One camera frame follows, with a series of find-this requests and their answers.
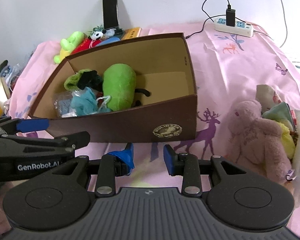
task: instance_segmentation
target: white power strip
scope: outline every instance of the white power strip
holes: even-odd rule
[[[253,35],[253,26],[250,23],[235,20],[235,26],[232,27],[226,25],[226,18],[222,17],[214,22],[214,29],[224,33],[233,33],[250,38]]]

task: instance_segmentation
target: black phone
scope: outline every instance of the black phone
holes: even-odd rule
[[[104,28],[107,30],[118,27],[118,0],[102,0],[102,6]]]

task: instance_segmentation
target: pink fabric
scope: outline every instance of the pink fabric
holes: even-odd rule
[[[142,35],[184,32],[186,36],[201,28],[202,23],[173,24],[143,30]],[[270,85],[291,108],[300,110],[300,73],[268,37],[260,34],[255,34],[252,38],[230,35],[217,32],[212,24],[206,24],[204,32],[192,36],[187,43],[198,93],[198,132],[194,141],[170,143],[177,152],[189,151],[199,158],[203,155],[204,159],[210,159],[212,152],[225,155],[230,138],[226,114],[234,103],[255,99],[258,84]],[[55,68],[53,56],[58,53],[56,43],[48,42],[38,47],[38,56],[30,60],[12,95],[10,114],[13,117],[23,113],[31,104],[33,96],[28,102],[29,95],[40,91]],[[214,122],[207,122],[207,108],[214,116]],[[38,134],[40,137],[50,137],[45,132]],[[167,173],[163,161],[163,145],[134,144],[136,168],[129,177],[117,178],[117,186],[180,188],[182,178],[170,177]],[[90,143],[76,154],[97,159],[104,153],[124,147],[125,144]],[[204,176],[202,184],[204,190],[210,189],[209,181]],[[300,208],[295,210],[289,228],[300,235]]]
[[[8,113],[12,118],[28,117],[38,92],[57,67],[53,57],[60,49],[59,42],[47,41],[38,45],[13,89]]]

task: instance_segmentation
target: green plush toy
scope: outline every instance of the green plush toy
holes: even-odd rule
[[[62,39],[60,41],[60,54],[54,56],[54,62],[60,64],[65,57],[69,56],[71,52],[83,42],[83,39],[84,33],[82,32],[74,32],[69,38]]]
[[[112,111],[130,108],[136,88],[136,73],[126,64],[114,64],[103,73],[103,95],[111,96],[107,107]]]

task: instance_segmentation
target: brown box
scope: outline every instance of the brown box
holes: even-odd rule
[[[135,94],[142,106],[106,114],[58,118],[53,98],[80,69],[99,75],[112,64],[125,63],[137,74]],[[66,57],[38,94],[31,117],[50,119],[52,136],[88,131],[91,142],[163,142],[195,138],[197,94],[194,72],[182,33],[139,37],[95,47]]]

